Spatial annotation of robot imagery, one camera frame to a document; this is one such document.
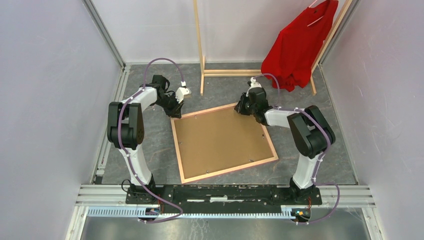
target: white hanger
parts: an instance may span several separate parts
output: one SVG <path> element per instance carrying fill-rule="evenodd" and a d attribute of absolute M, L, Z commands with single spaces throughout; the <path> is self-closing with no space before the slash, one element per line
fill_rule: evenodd
<path fill-rule="evenodd" d="M 311 8 L 316 2 L 318 2 L 318 0 L 313 1 L 313 3 L 309 5 L 309 8 Z"/>
<path fill-rule="evenodd" d="M 311 5 L 309 5 L 309 8 L 311 8 L 316 2 L 318 2 L 318 0 L 313 1 L 313 3 Z M 312 24 L 318 22 L 319 20 L 321 20 L 324 16 L 318 18 L 317 20 L 311 22 L 307 27 L 311 26 Z"/>

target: gray floor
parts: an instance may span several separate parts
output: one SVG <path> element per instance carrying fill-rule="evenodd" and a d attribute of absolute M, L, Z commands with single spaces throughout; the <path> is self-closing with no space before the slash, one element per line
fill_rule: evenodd
<path fill-rule="evenodd" d="M 239 101 L 248 89 L 249 77 L 207 77 L 205 78 L 204 96 L 200 96 L 199 64 L 180 65 L 192 97 L 184 100 L 182 113 L 191 113 L 214 108 Z M 258 69 L 260 63 L 209 63 L 207 69 Z M 137 91 L 143 81 L 145 65 L 133 65 L 130 69 L 124 97 Z M 176 90 L 180 75 L 173 64 L 155 64 L 149 68 L 147 81 L 153 74 L 161 74 L 171 82 L 170 90 Z M 332 102 L 321 72 L 313 73 L 317 94 L 312 96 L 311 87 L 297 87 L 292 92 L 281 91 L 281 104 L 284 107 L 305 108 L 316 105 L 322 111 L 334 130 L 336 142 L 325 156 L 319 169 L 317 182 L 336 182 L 338 184 L 355 184 L 354 173 L 342 139 Z M 277 102 L 277 90 L 264 77 L 258 80 L 265 88 L 270 104 Z M 147 165 L 153 173 L 157 184 L 180 184 L 180 173 L 174 147 L 170 119 L 159 106 L 149 107 L 143 112 L 145 136 L 142 144 Z M 299 152 L 295 147 L 291 132 L 282 127 L 267 127 L 269 135 L 278 154 L 279 160 L 239 171 L 210 177 L 192 182 L 193 184 L 288 184 L 296 170 Z M 123 156 L 118 150 L 110 149 L 103 176 L 103 184 L 120 184 L 129 179 L 130 174 Z"/>

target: cork board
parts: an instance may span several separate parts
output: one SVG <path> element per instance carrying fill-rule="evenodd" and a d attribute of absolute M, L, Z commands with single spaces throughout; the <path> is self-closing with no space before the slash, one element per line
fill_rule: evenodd
<path fill-rule="evenodd" d="M 235 105 L 171 118 L 183 184 L 278 160 L 267 128 Z"/>

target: red shirt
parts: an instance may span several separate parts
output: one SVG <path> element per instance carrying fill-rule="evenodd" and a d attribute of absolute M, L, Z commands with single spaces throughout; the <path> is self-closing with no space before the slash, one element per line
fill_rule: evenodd
<path fill-rule="evenodd" d="M 330 32 L 338 5 L 337 0 L 326 0 L 316 7 L 308 7 L 279 32 L 261 71 L 273 74 L 280 89 L 291 92 L 295 86 L 304 88 L 309 83 L 312 64 Z M 277 88 L 274 80 L 272 86 Z"/>

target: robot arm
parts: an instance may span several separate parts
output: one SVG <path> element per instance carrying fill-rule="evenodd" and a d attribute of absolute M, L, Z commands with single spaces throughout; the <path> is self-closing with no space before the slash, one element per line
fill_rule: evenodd
<path fill-rule="evenodd" d="M 150 84 L 146 85 L 144 92 L 136 96 L 125 108 L 124 119 L 128 123 L 121 124 L 121 139 L 123 146 L 128 150 L 132 159 L 134 172 L 145 185 L 154 185 L 152 173 L 146 165 L 146 159 L 143 154 L 142 142 L 144 139 L 143 111 L 151 105 L 159 105 L 163 108 L 166 115 L 172 118 L 181 118 L 181 107 L 184 104 L 184 98 L 191 96 L 191 91 L 186 87 L 185 82 L 181 82 L 181 87 L 176 92 L 167 91 L 170 82 L 162 75 L 154 75 Z M 126 153 L 120 148 L 118 141 L 118 120 L 120 111 L 127 99 L 123 101 L 114 101 L 109 104 L 107 119 L 107 139 L 113 143 L 115 148 L 124 156 L 126 165 L 130 169 L 130 164 Z M 140 185 L 134 176 L 133 171 L 129 171 L 131 183 Z"/>
<path fill-rule="evenodd" d="M 299 162 L 290 186 L 298 192 L 314 187 L 312 177 L 315 165 L 319 153 L 327 148 L 325 137 L 316 127 L 313 128 L 314 124 L 307 117 L 295 109 L 281 110 L 269 106 L 267 93 L 255 78 L 252 77 L 248 85 L 250 88 L 241 95 L 234 109 L 242 115 L 253 115 L 262 125 L 289 128 L 299 151 Z M 303 110 L 318 122 L 333 144 L 336 140 L 334 132 L 318 107 L 313 105 Z"/>

